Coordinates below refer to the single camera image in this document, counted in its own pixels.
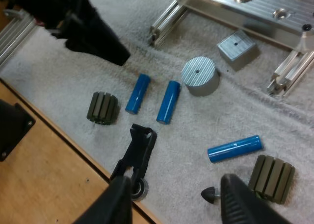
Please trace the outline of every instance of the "metal frame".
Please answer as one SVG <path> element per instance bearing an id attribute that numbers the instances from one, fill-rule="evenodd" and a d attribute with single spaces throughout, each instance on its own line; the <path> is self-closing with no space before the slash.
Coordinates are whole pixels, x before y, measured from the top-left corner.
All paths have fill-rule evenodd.
<path id="1" fill-rule="evenodd" d="M 189 12 L 189 8 L 179 5 L 174 0 L 170 6 L 157 18 L 154 24 L 150 28 L 150 44 L 153 47 L 158 47 L 162 44 L 166 36 L 171 30 L 179 24 L 180 21 Z M 283 97 L 287 96 L 301 80 L 302 76 L 314 65 L 314 40 L 309 45 L 309 41 L 313 39 L 313 29 L 311 25 L 305 24 L 302 26 L 301 36 L 298 37 L 298 44 L 294 45 L 295 50 L 286 58 L 286 60 L 275 70 L 271 77 L 271 83 L 267 90 L 270 94 L 281 94 Z M 283 31 L 283 36 L 286 37 L 286 31 Z M 272 41 L 269 37 L 265 37 L 261 33 L 256 33 L 250 30 L 251 33 L 257 34 L 261 37 L 267 38 Z"/>
<path id="2" fill-rule="evenodd" d="M 0 68 L 36 26 L 34 18 L 23 10 L 5 9 L 3 12 L 12 20 L 0 32 Z"/>

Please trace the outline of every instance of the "black clamp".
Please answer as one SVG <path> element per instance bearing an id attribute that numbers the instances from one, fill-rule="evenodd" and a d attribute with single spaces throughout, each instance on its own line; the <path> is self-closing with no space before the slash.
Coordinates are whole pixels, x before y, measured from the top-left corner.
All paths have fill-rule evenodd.
<path id="1" fill-rule="evenodd" d="M 117 163 L 110 180 L 123 176 L 125 171 L 133 167 L 131 177 L 132 200 L 143 199 L 148 192 L 148 183 L 144 179 L 148 162 L 154 148 L 157 134 L 148 127 L 133 124 L 131 129 L 132 141 L 127 152 Z"/>
<path id="2" fill-rule="evenodd" d="M 119 110 L 118 99 L 114 95 L 95 92 L 87 118 L 96 124 L 112 124 L 116 121 Z"/>

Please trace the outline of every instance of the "black bracket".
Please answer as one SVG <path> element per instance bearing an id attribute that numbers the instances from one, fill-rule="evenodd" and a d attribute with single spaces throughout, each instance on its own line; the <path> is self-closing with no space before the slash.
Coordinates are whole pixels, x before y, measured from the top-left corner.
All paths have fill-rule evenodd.
<path id="1" fill-rule="evenodd" d="M 123 176 L 125 171 L 133 167 L 131 177 L 132 200 L 142 199 L 148 192 L 148 184 L 144 176 L 148 162 L 154 148 L 157 134 L 148 127 L 133 124 L 131 129 L 132 141 L 124 157 L 117 163 L 110 180 L 117 176 Z"/>
<path id="2" fill-rule="evenodd" d="M 0 162 L 4 161 L 36 123 L 19 104 L 0 100 Z"/>

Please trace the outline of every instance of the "machined metal part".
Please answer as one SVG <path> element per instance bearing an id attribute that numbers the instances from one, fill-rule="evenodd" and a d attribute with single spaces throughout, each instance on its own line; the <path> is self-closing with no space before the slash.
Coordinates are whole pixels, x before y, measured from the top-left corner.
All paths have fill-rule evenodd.
<path id="1" fill-rule="evenodd" d="M 112 124 L 116 121 L 119 110 L 118 99 L 114 95 L 95 92 L 88 109 L 87 119 L 96 124 Z"/>
<path id="2" fill-rule="evenodd" d="M 118 161 L 110 180 L 123 176 L 128 168 L 133 167 L 131 198 L 132 200 L 140 200 L 148 192 L 148 183 L 144 177 L 155 146 L 157 134 L 151 128 L 137 124 L 132 125 L 130 132 L 132 141 L 123 158 Z"/>
<path id="3" fill-rule="evenodd" d="M 314 50 L 314 0 L 177 0 L 178 4 L 302 53 Z"/>
<path id="4" fill-rule="evenodd" d="M 187 14 L 187 8 L 181 6 L 174 0 L 170 6 L 162 13 L 150 28 L 149 43 L 153 47 L 159 46 L 172 29 Z"/>
<path id="5" fill-rule="evenodd" d="M 287 96 L 314 64 L 314 51 L 302 54 L 293 50 L 275 70 L 267 90 L 271 94 Z"/>
<path id="6" fill-rule="evenodd" d="M 260 155 L 257 158 L 248 187 L 262 198 L 283 204 L 292 183 L 295 168 L 284 161 Z"/>
<path id="7" fill-rule="evenodd" d="M 195 96 L 207 96 L 219 86 L 219 74 L 213 60 L 200 56 L 188 61 L 181 72 L 182 81 Z"/>
<path id="8" fill-rule="evenodd" d="M 249 64 L 260 54 L 256 43 L 242 30 L 225 38 L 217 46 L 221 57 L 235 71 Z"/>
<path id="9" fill-rule="evenodd" d="M 11 151 L 36 123 L 19 104 L 14 106 L 0 100 L 0 161 Z"/>
<path id="10" fill-rule="evenodd" d="M 5 9 L 3 12 L 12 20 L 0 32 L 0 67 L 36 26 L 33 17 L 23 10 Z"/>

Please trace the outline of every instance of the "gray cloth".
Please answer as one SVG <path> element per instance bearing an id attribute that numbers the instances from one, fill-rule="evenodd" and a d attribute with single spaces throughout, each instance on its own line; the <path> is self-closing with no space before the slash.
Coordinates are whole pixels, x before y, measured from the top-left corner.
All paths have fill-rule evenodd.
<path id="1" fill-rule="evenodd" d="M 296 167 L 287 202 L 272 206 L 292 223 L 313 223 L 314 72 L 287 99 L 271 98 L 266 87 L 288 51 L 255 40 L 261 55 L 235 73 L 216 47 L 234 30 L 195 14 L 189 14 L 159 50 L 153 49 L 147 43 L 149 27 L 171 1 L 92 0 L 132 53 L 123 67 L 66 50 L 62 40 L 40 28 L 0 76 L 110 172 L 131 141 L 132 123 L 153 128 L 158 138 L 143 203 L 165 223 L 221 223 L 219 202 L 206 203 L 201 191 L 219 187 L 225 173 L 248 182 L 259 154 L 277 156 Z M 222 75 L 218 89 L 198 98 L 182 85 L 171 124 L 159 124 L 156 117 L 168 81 L 181 82 L 185 62 L 196 56 L 214 60 Z M 124 108 L 140 73 L 152 82 L 139 114 L 130 115 Z M 95 91 L 118 98 L 122 109 L 116 124 L 95 125 L 86 119 Z M 264 151 L 216 164 L 209 161 L 207 148 L 254 134 L 261 136 Z"/>

